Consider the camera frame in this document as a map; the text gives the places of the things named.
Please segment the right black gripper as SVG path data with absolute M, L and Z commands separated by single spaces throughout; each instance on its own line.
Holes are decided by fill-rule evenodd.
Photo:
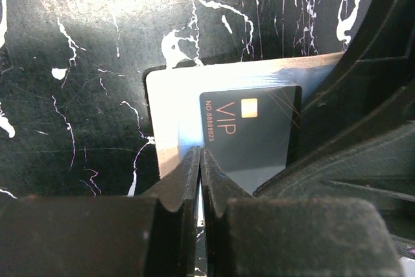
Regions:
M 258 198 L 357 197 L 414 244 L 414 0 L 373 0 L 324 81 L 325 142 L 260 186 Z

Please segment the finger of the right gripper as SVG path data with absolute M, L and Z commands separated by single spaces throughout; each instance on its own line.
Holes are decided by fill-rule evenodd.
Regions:
M 304 102 L 295 162 L 359 122 L 414 76 L 414 0 L 372 0 L 335 68 Z

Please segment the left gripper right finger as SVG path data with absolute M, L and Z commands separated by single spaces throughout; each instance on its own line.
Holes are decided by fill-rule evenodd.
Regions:
M 403 276 L 375 206 L 356 198 L 257 199 L 203 149 L 209 276 Z

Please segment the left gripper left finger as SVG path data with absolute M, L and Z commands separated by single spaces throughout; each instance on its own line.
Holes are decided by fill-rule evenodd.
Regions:
M 2 276 L 190 276 L 200 147 L 134 197 L 23 197 L 1 210 Z

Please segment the black VIP card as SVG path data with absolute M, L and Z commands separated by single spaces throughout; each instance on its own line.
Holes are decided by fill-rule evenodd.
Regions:
M 204 145 L 224 172 L 285 166 L 300 125 L 299 85 L 211 91 L 199 99 Z

